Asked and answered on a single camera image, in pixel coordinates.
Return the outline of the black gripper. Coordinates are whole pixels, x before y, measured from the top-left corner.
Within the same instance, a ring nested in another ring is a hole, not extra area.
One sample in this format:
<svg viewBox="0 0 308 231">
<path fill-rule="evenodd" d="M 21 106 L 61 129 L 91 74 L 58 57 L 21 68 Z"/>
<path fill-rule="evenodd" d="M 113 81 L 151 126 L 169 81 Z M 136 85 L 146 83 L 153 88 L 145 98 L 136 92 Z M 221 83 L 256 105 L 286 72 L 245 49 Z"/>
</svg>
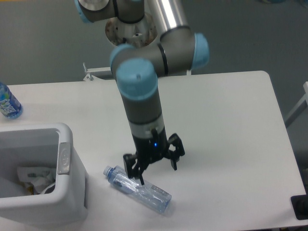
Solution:
<svg viewBox="0 0 308 231">
<path fill-rule="evenodd" d="M 124 167 L 128 178 L 140 180 L 141 185 L 145 184 L 141 166 L 147 168 L 149 164 L 166 158 L 170 160 L 172 168 L 176 171 L 177 162 L 181 156 L 185 155 L 181 138 L 174 133 L 167 140 L 165 128 L 158 134 L 158 140 L 155 140 L 153 137 L 139 138 L 134 134 L 132 134 L 132 137 L 136 153 L 123 155 Z"/>
</svg>

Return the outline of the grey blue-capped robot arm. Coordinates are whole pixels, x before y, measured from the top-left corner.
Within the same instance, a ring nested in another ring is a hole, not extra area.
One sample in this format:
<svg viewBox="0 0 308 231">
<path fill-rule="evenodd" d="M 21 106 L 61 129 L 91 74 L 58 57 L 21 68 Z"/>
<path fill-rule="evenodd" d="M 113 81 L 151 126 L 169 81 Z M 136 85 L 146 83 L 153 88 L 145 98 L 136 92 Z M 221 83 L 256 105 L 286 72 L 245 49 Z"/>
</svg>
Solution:
<svg viewBox="0 0 308 231">
<path fill-rule="evenodd" d="M 123 156 L 129 178 L 142 180 L 147 167 L 163 158 L 173 168 L 185 154 L 177 134 L 166 135 L 158 91 L 158 78 L 194 70 L 209 61 L 205 36 L 193 33 L 179 0 L 150 0 L 148 5 L 159 42 L 137 48 L 127 36 L 110 55 L 111 73 L 120 92 L 135 154 Z"/>
</svg>

